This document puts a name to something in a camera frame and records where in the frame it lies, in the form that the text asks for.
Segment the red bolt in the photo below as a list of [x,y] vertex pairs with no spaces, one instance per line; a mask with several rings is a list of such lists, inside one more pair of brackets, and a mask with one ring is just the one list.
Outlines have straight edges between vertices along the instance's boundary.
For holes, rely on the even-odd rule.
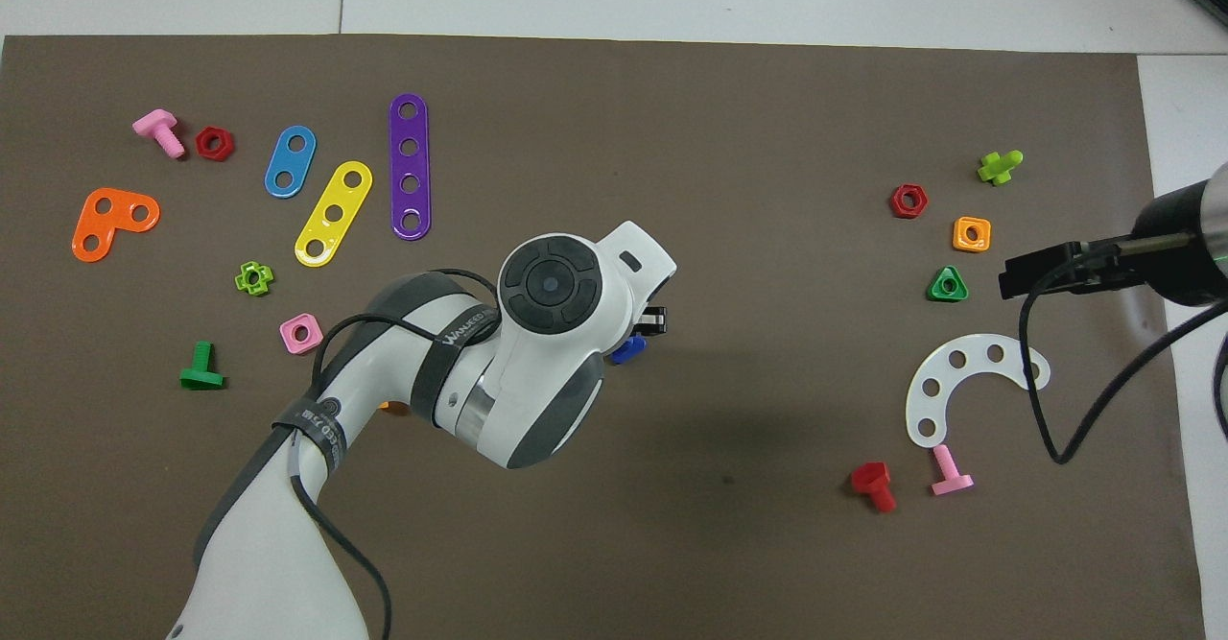
[[925,211],[927,204],[930,199],[920,184],[901,184],[892,194],[892,213],[898,219],[915,219]]
[[887,485],[892,483],[892,475],[887,472],[887,463],[866,463],[852,472],[852,489],[858,494],[869,494],[869,500],[880,513],[889,513],[895,510],[895,496],[892,496]]

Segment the lime green bolt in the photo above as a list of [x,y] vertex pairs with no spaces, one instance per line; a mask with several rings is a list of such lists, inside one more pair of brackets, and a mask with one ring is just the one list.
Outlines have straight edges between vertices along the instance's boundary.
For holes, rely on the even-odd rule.
[[1011,181],[1011,171],[1023,162],[1022,151],[1009,151],[1006,157],[995,151],[981,158],[981,168],[976,171],[982,182],[993,182],[995,187],[1001,187]]
[[179,386],[190,391],[209,391],[222,387],[226,377],[209,370],[209,359],[212,356],[212,343],[198,340],[196,349],[192,353],[192,369],[179,372]]

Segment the black cable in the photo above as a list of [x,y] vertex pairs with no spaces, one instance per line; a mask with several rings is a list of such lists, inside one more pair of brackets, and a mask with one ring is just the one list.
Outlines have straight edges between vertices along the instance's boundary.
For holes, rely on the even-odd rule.
[[[495,299],[495,312],[499,312],[499,290],[495,287],[494,283],[490,283],[489,280],[486,280],[486,278],[483,278],[473,271],[468,271],[468,269],[433,269],[431,273],[440,273],[443,275],[457,275],[460,278],[469,278],[469,280],[481,283],[481,286],[489,290],[490,295]],[[384,322],[384,324],[395,326],[397,328],[410,330],[410,333],[421,335],[422,338],[432,343],[438,343],[441,345],[443,344],[443,341],[440,340],[430,330],[416,327],[411,324],[411,322],[408,322],[405,319],[394,319],[392,317],[386,317],[381,314],[368,314],[368,313],[354,314],[352,317],[346,317],[340,322],[338,322],[338,324],[328,329],[328,333],[324,335],[323,339],[321,339],[319,348],[316,348],[316,357],[314,360],[312,360],[312,367],[311,367],[312,386],[316,386],[316,383],[319,382],[321,373],[323,373],[324,371],[323,369],[324,351],[328,350],[328,344],[332,343],[333,339],[336,338],[336,335],[340,334],[343,330],[356,324],[356,322]]]
[[[295,451],[297,448],[291,446],[291,450]],[[297,474],[292,474],[290,475],[290,484],[295,488],[295,496],[298,496],[298,502],[302,505],[303,510],[307,511],[307,515],[316,521],[316,525],[327,532],[328,536],[332,537],[346,554],[350,554],[350,556],[354,558],[360,566],[363,566],[363,569],[376,581],[376,586],[379,587],[379,597],[383,599],[384,606],[384,625],[383,633],[379,636],[382,640],[388,640],[388,634],[392,633],[392,595],[388,592],[388,583],[386,583],[383,576],[379,575],[379,569],[373,565],[371,559],[363,556],[362,552],[360,552],[360,549],[356,548],[355,544],[346,538],[346,536],[341,534],[341,531],[338,529],[338,527],[334,526],[329,518],[324,517],[324,512],[321,511],[319,506],[317,506],[316,502],[311,500],[311,496],[307,495],[307,488],[303,488],[302,478]]]
[[[1036,378],[1032,372],[1032,349],[1028,346],[1028,321],[1032,316],[1032,306],[1036,302],[1036,299],[1040,297],[1040,295],[1043,295],[1044,291],[1057,280],[1057,278],[1066,275],[1066,273],[1072,273],[1082,265],[1084,260],[1114,256],[1116,251],[1117,246],[1109,243],[1109,246],[1093,249],[1086,254],[1079,254],[1071,260],[1066,260],[1065,264],[1061,264],[1055,269],[1050,269],[1047,274],[1041,276],[1040,280],[1032,286],[1032,291],[1028,291],[1028,299],[1024,300],[1023,307],[1019,310],[1019,353],[1023,357],[1023,376],[1028,381],[1028,398],[1032,400],[1032,413],[1036,419],[1036,427],[1040,430],[1040,439],[1045,443],[1045,451],[1047,451],[1049,457],[1060,466],[1068,463],[1071,458],[1074,457],[1074,453],[1078,451],[1079,446],[1082,446],[1083,440],[1087,439],[1088,431],[1092,430],[1092,425],[1094,425],[1100,418],[1100,414],[1104,413],[1104,409],[1109,405],[1109,402],[1113,400],[1114,396],[1116,396],[1117,392],[1121,391],[1121,388],[1136,373],[1138,373],[1138,370],[1141,370],[1148,361],[1156,359],[1159,353],[1163,353],[1167,348],[1187,335],[1190,330],[1197,329],[1199,327],[1206,324],[1206,322],[1214,319],[1214,317],[1228,312],[1228,300],[1224,300],[1223,302],[1216,303],[1210,310],[1192,317],[1190,321],[1184,322],[1181,326],[1168,330],[1168,333],[1156,339],[1154,343],[1148,345],[1147,349],[1131,360],[1130,364],[1126,365],[1126,367],[1122,369],[1121,372],[1119,372],[1117,376],[1115,376],[1113,381],[1104,387],[1104,391],[1102,391],[1100,396],[1094,403],[1092,403],[1087,414],[1083,415],[1083,420],[1079,421],[1078,429],[1074,430],[1074,435],[1071,437],[1070,442],[1066,443],[1066,448],[1062,448],[1059,453],[1056,446],[1054,446],[1052,435],[1049,432],[1049,424],[1045,421],[1045,414],[1040,408],[1040,396],[1039,392],[1036,392]],[[1228,436],[1228,420],[1224,419],[1222,412],[1219,412],[1219,418],[1221,426],[1224,429],[1224,436]]]
[[341,333],[346,328],[356,324],[356,322],[386,322],[386,324],[388,324],[388,326],[394,326],[397,328],[403,328],[405,330],[410,330],[410,333],[414,333],[416,335],[421,335],[422,338],[425,338],[427,340],[431,340],[431,341],[435,341],[435,343],[442,343],[442,340],[440,340],[438,338],[436,338],[435,334],[431,333],[430,330],[426,330],[424,328],[416,327],[416,326],[411,324],[411,322],[408,322],[405,319],[394,319],[392,317],[386,317],[386,316],[381,316],[381,314],[354,314],[352,317],[346,317],[346,318],[341,319],[340,322],[338,322],[338,324],[334,326],[333,328],[328,329],[328,333],[324,334],[323,339],[321,339],[319,348],[316,348],[316,359],[312,360],[312,365],[311,365],[311,382],[312,382],[312,386],[314,386],[319,381],[321,373],[323,373],[324,351],[328,350],[328,344],[332,343],[333,338],[336,338],[336,335],[339,333]]
[[1211,396],[1216,399],[1216,419],[1219,420],[1219,430],[1224,432],[1224,439],[1228,439],[1228,415],[1224,414],[1224,367],[1228,367],[1228,337],[1224,337],[1224,341],[1219,345],[1219,355],[1216,356],[1214,371],[1211,373],[1211,383],[1213,387],[1211,389]]

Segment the blue nut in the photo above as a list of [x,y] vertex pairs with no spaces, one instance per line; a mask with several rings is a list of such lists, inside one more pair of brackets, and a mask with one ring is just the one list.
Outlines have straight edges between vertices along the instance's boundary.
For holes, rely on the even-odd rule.
[[625,365],[628,361],[631,361],[631,357],[635,357],[641,351],[647,349],[648,341],[642,335],[636,333],[631,338],[628,338],[626,343],[623,343],[618,350],[610,353],[610,361],[614,361],[615,365]]

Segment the yellow strip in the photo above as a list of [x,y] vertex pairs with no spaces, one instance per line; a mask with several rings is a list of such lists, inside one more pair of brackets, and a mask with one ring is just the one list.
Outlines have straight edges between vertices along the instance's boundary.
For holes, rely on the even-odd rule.
[[[345,184],[348,173],[359,176],[359,185]],[[338,165],[333,179],[328,181],[328,187],[324,188],[324,194],[321,194],[316,210],[311,213],[307,225],[303,225],[303,230],[295,242],[295,257],[298,258],[300,264],[319,268],[333,260],[336,248],[341,246],[341,238],[345,237],[346,230],[350,230],[350,224],[362,206],[363,199],[367,198],[367,192],[371,190],[373,182],[371,168],[360,163],[359,160]],[[329,211],[334,206],[341,210],[340,216],[335,216],[335,209]],[[333,213],[338,220],[328,220],[329,213]],[[323,249],[316,257],[307,253],[307,246],[312,242],[323,243]],[[316,252],[316,246],[312,247],[312,252]]]

